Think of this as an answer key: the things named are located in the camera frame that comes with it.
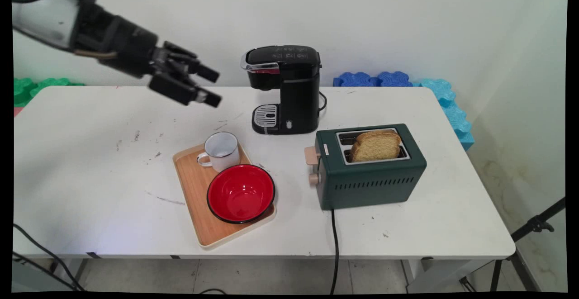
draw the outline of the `toast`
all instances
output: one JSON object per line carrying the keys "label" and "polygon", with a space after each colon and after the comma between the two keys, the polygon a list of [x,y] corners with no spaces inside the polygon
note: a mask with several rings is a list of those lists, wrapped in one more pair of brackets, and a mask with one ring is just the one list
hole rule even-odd
{"label": "toast", "polygon": [[395,159],[400,153],[400,136],[393,130],[372,130],[356,138],[350,155],[352,162]]}

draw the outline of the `floor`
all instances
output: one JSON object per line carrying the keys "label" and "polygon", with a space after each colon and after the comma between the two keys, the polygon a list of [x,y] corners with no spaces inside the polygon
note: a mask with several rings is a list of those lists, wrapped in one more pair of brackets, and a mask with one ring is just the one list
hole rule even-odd
{"label": "floor", "polygon": [[[469,276],[488,291],[492,264]],[[219,288],[228,294],[326,294],[333,260],[88,260],[80,283],[88,291],[199,293]],[[400,261],[342,260],[336,294],[406,293]],[[499,291],[524,291],[513,265],[505,261]],[[459,282],[441,292],[464,292]]]}

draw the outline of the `toaster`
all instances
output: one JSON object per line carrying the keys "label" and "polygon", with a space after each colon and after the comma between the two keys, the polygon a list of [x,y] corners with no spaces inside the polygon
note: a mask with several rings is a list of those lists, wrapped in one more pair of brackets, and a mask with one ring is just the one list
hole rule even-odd
{"label": "toaster", "polygon": [[[394,130],[400,136],[394,159],[352,162],[350,151],[358,135]],[[405,124],[320,130],[316,143],[305,148],[309,176],[322,210],[405,202],[426,169],[426,159]]]}

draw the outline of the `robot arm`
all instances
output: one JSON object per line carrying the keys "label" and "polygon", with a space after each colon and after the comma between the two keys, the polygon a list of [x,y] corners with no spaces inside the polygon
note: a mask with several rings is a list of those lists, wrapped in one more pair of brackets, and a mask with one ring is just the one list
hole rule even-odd
{"label": "robot arm", "polygon": [[136,78],[151,75],[149,88],[184,105],[217,107],[221,101],[190,79],[190,74],[211,82],[219,77],[196,54],[168,41],[157,47],[157,35],[110,14],[95,0],[12,0],[12,29]]}

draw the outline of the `blue foam block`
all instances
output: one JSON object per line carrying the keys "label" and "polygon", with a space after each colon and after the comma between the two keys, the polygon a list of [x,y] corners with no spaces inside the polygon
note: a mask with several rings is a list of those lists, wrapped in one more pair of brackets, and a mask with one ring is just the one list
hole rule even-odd
{"label": "blue foam block", "polygon": [[412,86],[408,82],[408,75],[403,72],[382,72],[378,74],[379,86]]}
{"label": "blue foam block", "polygon": [[441,106],[447,107],[455,101],[456,93],[451,90],[451,84],[443,79],[423,79],[420,80],[420,86],[428,87],[436,95],[436,99]]}
{"label": "blue foam block", "polygon": [[474,138],[472,137],[472,134],[470,132],[468,132],[465,136],[459,138],[460,144],[463,146],[463,149],[465,149],[465,151],[467,149],[469,149],[472,144],[474,144]]}
{"label": "blue foam block", "polygon": [[341,74],[339,78],[333,79],[333,86],[376,86],[375,79],[371,79],[370,75],[362,72],[357,72],[352,74],[350,72],[345,72]]}
{"label": "blue foam block", "polygon": [[452,101],[448,107],[442,107],[442,110],[459,139],[470,132],[472,124],[467,121],[467,113],[460,109],[454,101]]}

